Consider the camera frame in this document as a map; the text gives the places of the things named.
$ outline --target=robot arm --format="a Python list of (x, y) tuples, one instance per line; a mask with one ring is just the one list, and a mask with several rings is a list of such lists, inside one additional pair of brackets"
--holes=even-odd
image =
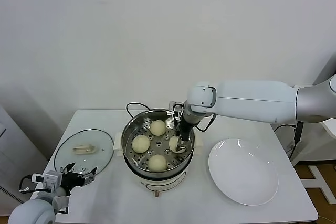
[(184, 147), (192, 127), (210, 115), (266, 123), (317, 123), (336, 118), (336, 76), (300, 89), (278, 81), (198, 83), (188, 91), (177, 149)]
[[(20, 183), (22, 194), (38, 191), (36, 199), (31, 199), (14, 209), (9, 217), (8, 224), (53, 224), (56, 214), (68, 213), (70, 191), (76, 186), (84, 186), (94, 181), (97, 167), (89, 173), (78, 174), (71, 172), (75, 164), (69, 164), (60, 172), (49, 171), (45, 175), (33, 174), (24, 177)], [(24, 179), (29, 178), (32, 182), (41, 182), (43, 189), (21, 189)]]

